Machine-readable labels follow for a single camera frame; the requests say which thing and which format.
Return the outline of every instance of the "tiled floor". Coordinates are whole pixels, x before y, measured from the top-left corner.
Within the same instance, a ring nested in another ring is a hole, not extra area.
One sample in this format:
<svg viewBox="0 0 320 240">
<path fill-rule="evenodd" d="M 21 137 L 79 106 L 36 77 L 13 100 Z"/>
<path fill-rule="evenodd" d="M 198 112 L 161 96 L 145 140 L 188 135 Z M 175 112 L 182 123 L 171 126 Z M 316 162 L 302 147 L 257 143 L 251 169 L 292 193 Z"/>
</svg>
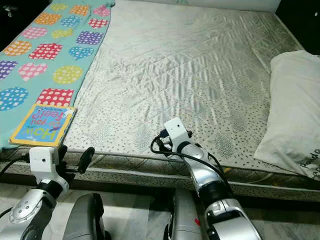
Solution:
<svg viewBox="0 0 320 240">
<path fill-rule="evenodd" d="M 0 183 L 0 213 L 14 205 L 30 186 Z M 61 240 L 74 202 L 92 191 L 70 190 L 59 198 L 43 240 Z M 99 192 L 103 221 L 112 240 L 162 240 L 169 213 L 151 196 Z M 246 209 L 264 240 L 320 240 L 319 212 Z M 0 231 L 8 219 L 0 219 Z"/>
</svg>

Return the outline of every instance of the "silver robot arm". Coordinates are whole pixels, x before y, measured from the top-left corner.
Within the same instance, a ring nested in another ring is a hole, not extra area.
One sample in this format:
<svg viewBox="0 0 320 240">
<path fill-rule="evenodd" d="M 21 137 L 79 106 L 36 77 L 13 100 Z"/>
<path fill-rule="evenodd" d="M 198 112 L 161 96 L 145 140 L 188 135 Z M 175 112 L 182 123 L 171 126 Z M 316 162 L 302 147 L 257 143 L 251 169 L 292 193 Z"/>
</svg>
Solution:
<svg viewBox="0 0 320 240">
<path fill-rule="evenodd" d="M 68 181 L 84 173 L 95 150 L 88 148 L 82 155 L 78 170 L 66 169 L 62 161 L 67 147 L 33 147 L 29 151 L 30 169 L 37 187 L 30 189 L 8 214 L 8 224 L 0 232 L 0 240 L 41 240 L 57 204 L 56 199 L 69 189 Z"/>
<path fill-rule="evenodd" d="M 190 138 L 180 118 L 165 124 L 162 137 L 168 137 L 173 153 L 184 154 L 209 162 L 208 152 Z M 181 157 L 190 171 L 194 188 L 205 208 L 206 233 L 210 240 L 261 240 L 232 190 L 222 179 L 223 173 L 188 157 Z"/>
</svg>

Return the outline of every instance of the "book cover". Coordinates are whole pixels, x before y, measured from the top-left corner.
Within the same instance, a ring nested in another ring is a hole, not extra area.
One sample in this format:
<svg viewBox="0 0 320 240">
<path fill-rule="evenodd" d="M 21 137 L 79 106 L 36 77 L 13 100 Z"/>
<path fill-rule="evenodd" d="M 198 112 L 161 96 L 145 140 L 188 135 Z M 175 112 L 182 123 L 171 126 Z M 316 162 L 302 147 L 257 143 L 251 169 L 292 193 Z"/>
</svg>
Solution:
<svg viewBox="0 0 320 240">
<path fill-rule="evenodd" d="M 34 104 L 9 141 L 18 145 L 58 147 L 75 113 L 75 107 Z"/>
</svg>

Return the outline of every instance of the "mattress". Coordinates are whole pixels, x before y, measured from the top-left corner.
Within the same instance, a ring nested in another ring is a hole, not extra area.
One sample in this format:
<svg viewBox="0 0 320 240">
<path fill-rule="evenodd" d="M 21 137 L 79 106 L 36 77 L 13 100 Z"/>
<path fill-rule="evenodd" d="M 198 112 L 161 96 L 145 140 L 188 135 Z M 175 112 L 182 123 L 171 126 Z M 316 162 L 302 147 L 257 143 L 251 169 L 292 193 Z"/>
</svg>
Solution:
<svg viewBox="0 0 320 240">
<path fill-rule="evenodd" d="M 75 100 L 63 143 L 69 164 L 93 146 L 88 180 L 191 188 L 183 162 L 149 149 L 164 122 L 179 116 L 238 187 L 302 188 L 319 197 L 317 182 L 253 158 L 268 120 L 270 61 L 300 49 L 270 13 L 117 0 Z"/>
</svg>

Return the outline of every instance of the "polka dot heart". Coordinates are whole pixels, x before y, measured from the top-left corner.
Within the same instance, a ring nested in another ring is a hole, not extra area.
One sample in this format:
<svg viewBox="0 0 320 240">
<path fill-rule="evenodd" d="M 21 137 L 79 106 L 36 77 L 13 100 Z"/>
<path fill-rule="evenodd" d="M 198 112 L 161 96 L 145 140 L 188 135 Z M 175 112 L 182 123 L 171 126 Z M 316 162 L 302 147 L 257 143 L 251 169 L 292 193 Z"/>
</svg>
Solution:
<svg viewBox="0 0 320 240">
<path fill-rule="evenodd" d="M 68 8 L 68 5 L 65 5 L 64 3 L 56 3 L 56 4 L 51 4 L 50 7 L 53 11 L 58 12 L 58 11 L 63 11 Z"/>
<path fill-rule="evenodd" d="M 75 60 L 89 57 L 94 53 L 94 49 L 91 47 L 82 48 L 79 46 L 74 46 L 70 48 L 69 54 L 74 57 Z"/>
<path fill-rule="evenodd" d="M 106 8 L 105 5 L 101 5 L 94 9 L 93 13 L 101 17 L 108 17 L 110 15 L 110 10 L 109 8 Z"/>
<path fill-rule="evenodd" d="M 45 88 L 35 103 L 68 107 L 73 94 L 74 90 L 72 89 Z"/>
<path fill-rule="evenodd" d="M 40 44 L 29 54 L 29 58 L 52 60 L 58 55 L 61 49 L 62 45 L 56 43 Z"/>
<path fill-rule="evenodd" d="M 96 18 L 91 18 L 89 21 L 89 25 L 93 27 L 94 29 L 102 28 L 108 24 L 108 20 L 106 19 L 96 19 Z"/>
<path fill-rule="evenodd" d="M 101 41 L 103 35 L 101 32 L 82 31 L 76 39 L 76 42 L 78 44 L 96 45 Z"/>
<path fill-rule="evenodd" d="M 60 14 L 42 12 L 34 22 L 36 24 L 53 25 L 61 18 L 61 16 L 62 15 Z"/>
<path fill-rule="evenodd" d="M 33 77 L 43 74 L 47 70 L 47 68 L 48 66 L 45 63 L 35 65 L 32 62 L 29 62 L 27 64 L 22 65 L 19 68 L 18 73 L 20 74 L 22 79 L 26 82 Z"/>
<path fill-rule="evenodd" d="M 27 39 L 37 39 L 47 34 L 47 29 L 44 27 L 28 27 L 21 35 Z"/>
<path fill-rule="evenodd" d="M 0 61 L 0 80 L 5 79 L 17 64 L 16 61 Z"/>
<path fill-rule="evenodd" d="M 79 16 L 67 16 L 64 19 L 61 20 L 61 25 L 65 27 L 73 27 L 77 23 L 81 21 L 81 17 Z"/>
<path fill-rule="evenodd" d="M 14 109 L 23 104 L 27 97 L 28 91 L 18 86 L 0 91 L 0 111 Z"/>
<path fill-rule="evenodd" d="M 53 81 L 58 84 L 72 84 L 81 77 L 82 72 L 79 66 L 62 66 L 53 73 Z"/>
<path fill-rule="evenodd" d="M 8 45 L 3 51 L 8 56 L 20 56 L 31 49 L 32 45 L 28 41 L 15 41 Z"/>
<path fill-rule="evenodd" d="M 72 28 L 69 28 L 68 30 L 55 30 L 51 33 L 51 35 L 54 39 L 69 37 L 72 35 Z"/>
<path fill-rule="evenodd" d="M 70 9 L 69 13 L 86 16 L 88 13 L 88 10 L 89 10 L 89 5 L 74 5 Z"/>
</svg>

